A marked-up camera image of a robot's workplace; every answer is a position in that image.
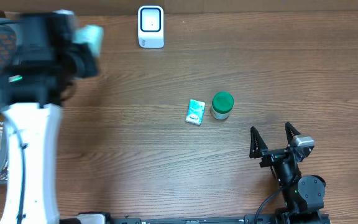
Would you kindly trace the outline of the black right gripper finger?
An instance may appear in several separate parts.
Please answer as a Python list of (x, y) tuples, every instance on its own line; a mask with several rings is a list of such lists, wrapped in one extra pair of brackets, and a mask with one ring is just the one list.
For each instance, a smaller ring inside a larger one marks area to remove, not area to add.
[(301, 133), (297, 131), (290, 122), (285, 123), (288, 145), (299, 145)]
[(264, 140), (262, 139), (261, 135), (259, 134), (258, 130), (255, 126), (251, 127), (250, 129), (250, 153), (249, 157), (251, 159), (256, 159), (262, 157), (265, 152), (268, 151), (268, 147), (265, 144)]

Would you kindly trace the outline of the long teal wipes pack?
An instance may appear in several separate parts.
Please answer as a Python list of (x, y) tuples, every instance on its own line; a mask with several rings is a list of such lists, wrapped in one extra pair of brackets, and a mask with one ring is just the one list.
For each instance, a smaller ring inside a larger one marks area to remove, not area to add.
[(93, 57), (99, 57), (104, 37), (104, 29), (96, 25), (86, 25), (77, 29), (73, 36), (76, 44), (86, 44)]

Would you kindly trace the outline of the small teal tissue pack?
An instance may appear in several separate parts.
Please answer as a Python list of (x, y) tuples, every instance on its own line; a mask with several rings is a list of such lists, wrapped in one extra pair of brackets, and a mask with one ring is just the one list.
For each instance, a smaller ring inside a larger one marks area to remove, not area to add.
[(185, 121), (199, 126), (203, 120), (205, 105), (205, 102), (191, 99), (189, 101), (188, 114)]

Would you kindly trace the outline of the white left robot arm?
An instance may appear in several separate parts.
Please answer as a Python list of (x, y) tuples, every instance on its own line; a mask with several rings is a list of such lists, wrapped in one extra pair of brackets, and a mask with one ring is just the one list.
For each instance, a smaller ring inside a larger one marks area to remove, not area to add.
[(16, 35), (12, 58), (0, 70), (0, 113), (8, 181), (2, 223), (105, 223), (104, 215), (62, 218), (56, 194), (56, 156), (63, 105), (76, 81), (95, 77), (104, 31), (79, 27), (72, 11), (24, 13), (0, 20)]

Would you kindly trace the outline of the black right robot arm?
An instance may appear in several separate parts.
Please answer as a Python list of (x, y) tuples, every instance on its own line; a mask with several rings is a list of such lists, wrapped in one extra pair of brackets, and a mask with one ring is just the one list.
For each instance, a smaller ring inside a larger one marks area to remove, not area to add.
[[(260, 159), (260, 167), (268, 167), (279, 189), (266, 198), (256, 213), (246, 215), (245, 223), (277, 224), (330, 224), (329, 215), (322, 214), (326, 182), (318, 175), (301, 174), (299, 163), (307, 158), (315, 147), (314, 139), (303, 135), (291, 123), (285, 123), (287, 146), (270, 150), (256, 127), (250, 128), (251, 159)], [(271, 215), (262, 215), (264, 206), (278, 194), (283, 195), (285, 206)]]

